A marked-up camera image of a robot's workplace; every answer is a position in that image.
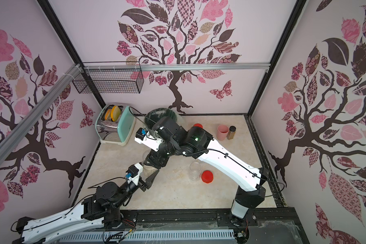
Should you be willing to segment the oatmeal jar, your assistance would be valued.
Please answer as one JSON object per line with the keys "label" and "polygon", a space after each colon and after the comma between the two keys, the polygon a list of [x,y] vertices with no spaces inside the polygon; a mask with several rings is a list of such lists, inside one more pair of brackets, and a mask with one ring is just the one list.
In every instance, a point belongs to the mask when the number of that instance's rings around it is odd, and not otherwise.
{"label": "oatmeal jar", "polygon": [[201,173],[202,173],[202,168],[200,163],[198,162],[193,162],[190,165],[190,172],[189,172],[189,177],[192,181],[197,181],[200,179],[201,177]]}

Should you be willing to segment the black trash bin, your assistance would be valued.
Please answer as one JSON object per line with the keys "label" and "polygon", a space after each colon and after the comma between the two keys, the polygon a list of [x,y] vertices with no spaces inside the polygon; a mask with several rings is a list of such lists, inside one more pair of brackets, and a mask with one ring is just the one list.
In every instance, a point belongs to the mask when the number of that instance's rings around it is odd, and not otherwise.
{"label": "black trash bin", "polygon": [[173,121],[178,121],[177,114],[169,108],[157,108],[146,114],[144,122],[145,125],[151,129],[159,120],[164,117],[169,117]]}

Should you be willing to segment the red jar lid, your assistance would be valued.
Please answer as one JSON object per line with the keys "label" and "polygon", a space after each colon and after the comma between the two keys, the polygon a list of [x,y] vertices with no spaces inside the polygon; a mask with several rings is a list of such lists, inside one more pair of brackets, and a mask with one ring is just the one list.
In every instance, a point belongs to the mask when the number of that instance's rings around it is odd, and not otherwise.
{"label": "red jar lid", "polygon": [[209,184],[209,183],[212,183],[213,181],[213,173],[209,170],[205,170],[202,175],[201,175],[201,180],[206,183],[206,184]]}
{"label": "red jar lid", "polygon": [[203,129],[203,125],[202,125],[202,124],[199,124],[199,123],[194,124],[193,126],[194,126],[194,127],[198,127],[198,128],[202,128],[202,129]]}

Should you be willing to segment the clear jar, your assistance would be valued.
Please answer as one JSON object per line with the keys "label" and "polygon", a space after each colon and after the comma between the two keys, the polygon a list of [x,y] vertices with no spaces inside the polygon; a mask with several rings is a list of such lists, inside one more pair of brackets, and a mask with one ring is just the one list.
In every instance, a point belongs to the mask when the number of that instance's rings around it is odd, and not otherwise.
{"label": "clear jar", "polygon": [[148,166],[148,165],[143,165],[143,172],[141,174],[141,177],[144,179],[147,179],[149,176],[151,176],[156,171],[157,171],[157,168],[154,168],[154,167]]}

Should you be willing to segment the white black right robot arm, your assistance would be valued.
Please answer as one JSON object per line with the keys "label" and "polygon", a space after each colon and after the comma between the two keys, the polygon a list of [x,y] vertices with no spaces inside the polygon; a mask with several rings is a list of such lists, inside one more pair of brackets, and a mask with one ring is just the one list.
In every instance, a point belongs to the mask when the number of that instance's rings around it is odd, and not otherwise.
{"label": "white black right robot arm", "polygon": [[170,117],[163,117],[152,128],[140,128],[135,141],[151,149],[145,165],[160,169],[171,156],[192,157],[207,163],[238,184],[231,207],[235,218],[243,219],[250,209],[256,208],[265,198],[263,184],[269,171],[255,168],[224,148],[210,133],[200,127],[185,130]]}

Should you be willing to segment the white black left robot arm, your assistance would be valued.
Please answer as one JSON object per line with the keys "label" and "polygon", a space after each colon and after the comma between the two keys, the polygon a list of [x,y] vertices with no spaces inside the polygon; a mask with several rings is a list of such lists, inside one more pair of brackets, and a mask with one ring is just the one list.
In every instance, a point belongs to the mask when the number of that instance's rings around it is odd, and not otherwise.
{"label": "white black left robot arm", "polygon": [[16,232],[20,238],[14,244],[52,244],[64,237],[108,226],[120,226],[123,217],[121,206],[128,205],[132,195],[138,190],[148,190],[159,170],[155,170],[146,180],[141,176],[138,182],[126,180],[121,186],[106,182],[97,187],[96,192],[75,206],[48,217],[33,219],[22,217],[16,222]]}

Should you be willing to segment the clear plastic bin liner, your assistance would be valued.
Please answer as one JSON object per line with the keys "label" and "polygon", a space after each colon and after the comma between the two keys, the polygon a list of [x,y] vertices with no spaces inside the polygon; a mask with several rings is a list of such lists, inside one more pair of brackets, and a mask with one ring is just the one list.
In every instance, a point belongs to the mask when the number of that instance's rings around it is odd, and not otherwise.
{"label": "clear plastic bin liner", "polygon": [[183,119],[169,108],[157,108],[146,114],[144,122],[151,136],[182,136],[187,130],[182,126]]}

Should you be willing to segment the mint green toaster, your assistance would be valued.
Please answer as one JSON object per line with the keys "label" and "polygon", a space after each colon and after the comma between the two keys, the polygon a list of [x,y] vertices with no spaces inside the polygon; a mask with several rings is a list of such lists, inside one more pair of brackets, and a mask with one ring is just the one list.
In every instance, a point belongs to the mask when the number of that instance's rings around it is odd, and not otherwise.
{"label": "mint green toaster", "polygon": [[[119,119],[113,122],[110,118],[110,113],[115,105],[122,112]],[[135,118],[129,111],[129,106],[125,104],[107,104],[100,112],[95,123],[95,129],[101,144],[111,143],[120,146],[125,146],[128,143],[134,126]]]}

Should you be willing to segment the yellow toast slice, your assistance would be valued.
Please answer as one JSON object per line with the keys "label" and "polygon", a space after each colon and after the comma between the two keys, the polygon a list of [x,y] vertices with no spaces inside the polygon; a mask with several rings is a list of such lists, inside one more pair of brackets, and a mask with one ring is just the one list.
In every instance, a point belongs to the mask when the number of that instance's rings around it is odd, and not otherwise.
{"label": "yellow toast slice", "polygon": [[121,115],[121,109],[118,106],[113,106],[110,113],[110,118],[113,122],[116,122],[119,119],[119,116]]}

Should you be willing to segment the pink plastic cup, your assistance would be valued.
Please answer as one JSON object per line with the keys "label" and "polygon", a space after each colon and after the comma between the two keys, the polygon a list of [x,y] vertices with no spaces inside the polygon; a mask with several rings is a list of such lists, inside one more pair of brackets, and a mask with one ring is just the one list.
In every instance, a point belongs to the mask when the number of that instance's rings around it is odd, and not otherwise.
{"label": "pink plastic cup", "polygon": [[219,125],[217,128],[217,140],[223,141],[229,133],[229,127],[226,125]]}

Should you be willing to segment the brown spice jar black lid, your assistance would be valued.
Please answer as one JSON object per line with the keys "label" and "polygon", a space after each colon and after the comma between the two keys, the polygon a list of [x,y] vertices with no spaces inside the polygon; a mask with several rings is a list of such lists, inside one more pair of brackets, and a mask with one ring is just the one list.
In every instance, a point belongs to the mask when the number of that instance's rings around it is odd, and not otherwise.
{"label": "brown spice jar black lid", "polygon": [[227,139],[232,140],[235,136],[235,133],[236,133],[236,127],[235,126],[230,126],[228,134],[227,134]]}

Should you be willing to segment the back aluminium rail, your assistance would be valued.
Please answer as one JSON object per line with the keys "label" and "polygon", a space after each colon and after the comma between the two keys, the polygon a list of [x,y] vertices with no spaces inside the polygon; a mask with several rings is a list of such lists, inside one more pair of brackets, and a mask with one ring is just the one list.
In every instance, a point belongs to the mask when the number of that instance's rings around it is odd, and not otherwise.
{"label": "back aluminium rail", "polygon": [[230,63],[230,64],[169,64],[169,65],[126,65],[126,62],[89,63],[84,70],[123,70],[133,69],[141,71],[202,71],[202,70],[268,70],[270,63]]}

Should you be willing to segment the aluminium rail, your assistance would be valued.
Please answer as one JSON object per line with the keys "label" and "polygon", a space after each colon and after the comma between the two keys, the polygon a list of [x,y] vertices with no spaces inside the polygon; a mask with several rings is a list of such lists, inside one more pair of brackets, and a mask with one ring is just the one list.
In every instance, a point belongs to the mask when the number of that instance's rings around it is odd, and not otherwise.
{"label": "aluminium rail", "polygon": [[126,65],[126,62],[89,63],[84,70],[123,70],[133,69],[141,71],[202,71],[202,70],[268,70],[270,63],[230,63],[230,64],[169,64],[169,65]]}
{"label": "aluminium rail", "polygon": [[58,83],[35,105],[27,116],[15,126],[10,135],[0,143],[0,165],[6,160],[10,153],[23,140],[26,134],[42,117],[43,113],[50,107],[59,94],[66,86],[80,73],[82,68],[79,64],[73,65],[63,76]]}

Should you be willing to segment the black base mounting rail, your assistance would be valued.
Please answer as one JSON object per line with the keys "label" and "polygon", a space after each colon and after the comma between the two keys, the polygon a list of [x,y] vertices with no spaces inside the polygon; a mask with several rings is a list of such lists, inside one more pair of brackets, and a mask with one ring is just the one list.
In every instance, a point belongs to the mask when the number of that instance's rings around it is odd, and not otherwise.
{"label": "black base mounting rail", "polygon": [[295,209],[257,208],[242,220],[229,209],[122,210],[125,222],[119,227],[87,232],[137,230],[233,230],[235,244],[307,244],[309,240]]}

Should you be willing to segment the left aluminium rail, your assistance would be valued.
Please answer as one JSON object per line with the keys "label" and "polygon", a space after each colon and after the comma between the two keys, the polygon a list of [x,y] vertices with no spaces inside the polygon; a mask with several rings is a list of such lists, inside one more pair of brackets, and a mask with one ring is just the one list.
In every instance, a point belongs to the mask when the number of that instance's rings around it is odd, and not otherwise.
{"label": "left aluminium rail", "polygon": [[66,86],[80,73],[82,68],[79,64],[73,65],[63,76],[58,83],[35,105],[27,116],[15,126],[10,135],[0,143],[0,165],[6,160],[10,153],[23,140],[26,134],[42,117],[43,113],[50,107],[59,94]]}

